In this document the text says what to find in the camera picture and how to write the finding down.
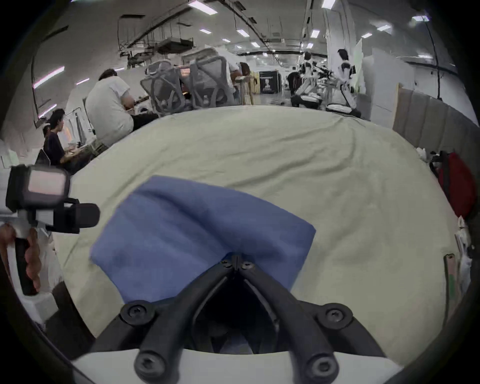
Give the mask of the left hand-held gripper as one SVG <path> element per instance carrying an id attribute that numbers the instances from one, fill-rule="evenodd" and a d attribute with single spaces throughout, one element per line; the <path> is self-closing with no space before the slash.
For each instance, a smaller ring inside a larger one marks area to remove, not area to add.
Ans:
<path id="1" fill-rule="evenodd" d="M 31 229 L 78 234 L 99 222 L 100 209 L 95 203 L 66 202 L 70 179 L 67 171 L 49 165 L 17 165 L 5 170 L 5 208 L 0 218 L 1 224 L 10 224 L 15 231 L 8 249 L 9 269 L 15 291 L 24 296 L 38 293 L 27 275 Z"/>

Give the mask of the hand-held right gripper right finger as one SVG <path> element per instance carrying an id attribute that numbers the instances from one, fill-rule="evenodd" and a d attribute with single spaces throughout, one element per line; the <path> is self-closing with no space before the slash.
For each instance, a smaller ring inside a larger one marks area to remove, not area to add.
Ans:
<path id="1" fill-rule="evenodd" d="M 334 352 L 385 358 L 373 336 L 340 303 L 297 300 L 283 285 L 243 255 L 237 273 L 258 292 L 279 321 L 301 382 L 333 382 L 340 372 Z"/>

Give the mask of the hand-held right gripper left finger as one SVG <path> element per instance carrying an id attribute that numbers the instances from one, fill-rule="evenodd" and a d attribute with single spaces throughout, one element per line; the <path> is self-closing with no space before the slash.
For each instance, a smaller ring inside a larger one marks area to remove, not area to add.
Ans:
<path id="1" fill-rule="evenodd" d="M 134 300 L 96 338 L 90 352 L 137 346 L 133 368 L 141 380 L 170 380 L 178 373 L 179 353 L 197 310 L 238 269 L 239 255 L 226 255 L 175 297 L 156 302 Z"/>

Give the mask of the person's left hand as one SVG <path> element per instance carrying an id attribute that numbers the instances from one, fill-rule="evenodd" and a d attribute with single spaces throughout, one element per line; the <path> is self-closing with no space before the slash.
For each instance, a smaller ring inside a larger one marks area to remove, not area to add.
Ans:
<path id="1" fill-rule="evenodd" d="M 3 265 L 7 272 L 9 280 L 10 268 L 8 261 L 8 251 L 7 248 L 9 245 L 15 242 L 16 232 L 15 229 L 10 224 L 3 224 L 0 227 L 0 254 Z M 41 282 L 39 278 L 39 273 L 41 270 L 41 261 L 40 261 L 40 248 L 38 243 L 38 232 L 36 228 L 30 228 L 29 235 L 27 237 L 27 242 L 29 247 L 25 252 L 26 260 L 26 275 L 32 281 L 35 292 L 38 293 L 41 288 Z"/>

